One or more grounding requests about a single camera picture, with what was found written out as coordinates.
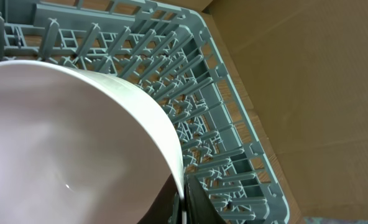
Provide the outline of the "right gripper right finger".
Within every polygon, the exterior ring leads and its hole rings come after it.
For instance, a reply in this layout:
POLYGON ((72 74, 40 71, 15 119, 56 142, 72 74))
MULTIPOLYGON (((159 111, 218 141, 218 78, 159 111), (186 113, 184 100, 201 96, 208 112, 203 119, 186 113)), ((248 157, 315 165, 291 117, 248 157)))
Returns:
POLYGON ((187 223, 226 224, 194 175, 185 177, 185 209, 187 223))

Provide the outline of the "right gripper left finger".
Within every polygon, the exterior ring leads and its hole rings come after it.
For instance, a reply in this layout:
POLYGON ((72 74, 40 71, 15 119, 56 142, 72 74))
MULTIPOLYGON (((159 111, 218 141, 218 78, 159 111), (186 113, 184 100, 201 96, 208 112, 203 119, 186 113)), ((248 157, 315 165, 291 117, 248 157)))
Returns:
POLYGON ((167 224, 173 215, 175 196, 178 190, 172 174, 164 183, 154 202, 138 224, 167 224))

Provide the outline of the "small pink bowl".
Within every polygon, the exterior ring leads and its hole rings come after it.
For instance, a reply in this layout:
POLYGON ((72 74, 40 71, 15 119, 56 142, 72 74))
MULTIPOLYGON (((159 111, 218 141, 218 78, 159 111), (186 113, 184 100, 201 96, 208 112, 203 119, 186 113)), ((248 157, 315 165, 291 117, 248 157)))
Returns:
POLYGON ((137 223, 172 174, 175 128, 138 86, 46 62, 0 62, 0 223, 137 223))

